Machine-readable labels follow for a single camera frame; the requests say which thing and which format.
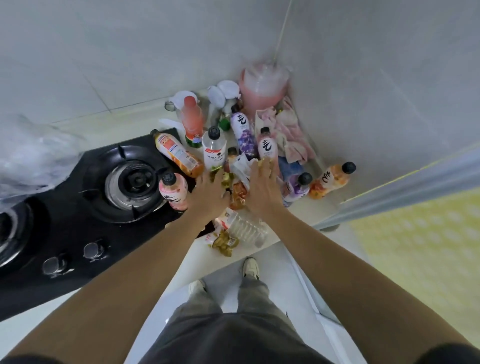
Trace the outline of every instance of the gray pants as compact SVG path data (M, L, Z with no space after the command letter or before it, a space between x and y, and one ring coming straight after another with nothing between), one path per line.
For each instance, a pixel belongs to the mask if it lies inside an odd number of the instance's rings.
M243 278L239 289L239 306L237 313L271 314L279 317L293 331L296 332L292 322L275 304L268 298L270 291L265 283L249 275ZM211 294L204 290L193 293L187 302L180 305L168 323L179 317L221 314L222 308L216 303Z

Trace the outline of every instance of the leg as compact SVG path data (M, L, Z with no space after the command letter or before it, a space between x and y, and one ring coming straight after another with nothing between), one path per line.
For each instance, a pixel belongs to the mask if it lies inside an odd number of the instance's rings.
M296 332L287 315L268 298L269 294L270 291L267 285L260 280L260 273L255 259L247 258L243 264L243 280L239 289L237 312L275 315Z
M188 301L181 304L170 317L168 323L179 317L221 314L222 309L211 294L206 291L205 284L197 280L189 285L190 296Z

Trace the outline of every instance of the foot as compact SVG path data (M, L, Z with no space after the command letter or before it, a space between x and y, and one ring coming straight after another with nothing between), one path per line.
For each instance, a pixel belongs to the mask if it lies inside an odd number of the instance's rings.
M202 279L196 280L195 282L192 282L188 285L188 294L191 296L192 294L198 292L198 291L207 291L207 288L205 286L205 282Z
M247 274L255 279L260 279L260 268L255 258L247 258L243 263L243 276L246 277Z

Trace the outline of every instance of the gas stove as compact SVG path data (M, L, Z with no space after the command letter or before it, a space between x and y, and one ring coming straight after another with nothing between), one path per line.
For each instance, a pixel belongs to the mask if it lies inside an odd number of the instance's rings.
M85 152L65 182L0 214L0 321L82 287L180 217L158 190L171 171L184 175L144 135Z

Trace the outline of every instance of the white round object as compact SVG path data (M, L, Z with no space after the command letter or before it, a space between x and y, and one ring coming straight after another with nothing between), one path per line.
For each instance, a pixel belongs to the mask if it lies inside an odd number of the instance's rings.
M225 106L225 95L217 86L210 86L207 95L210 102L217 108L221 109Z
M193 96L195 98L195 101L198 103L197 95L194 94L192 91L179 91L175 95L173 95L169 100L173 102L173 104L177 109L181 110L183 108L183 104L187 96Z
M217 86L222 90L226 99L240 98L240 86L238 83L231 80L223 80L220 81Z

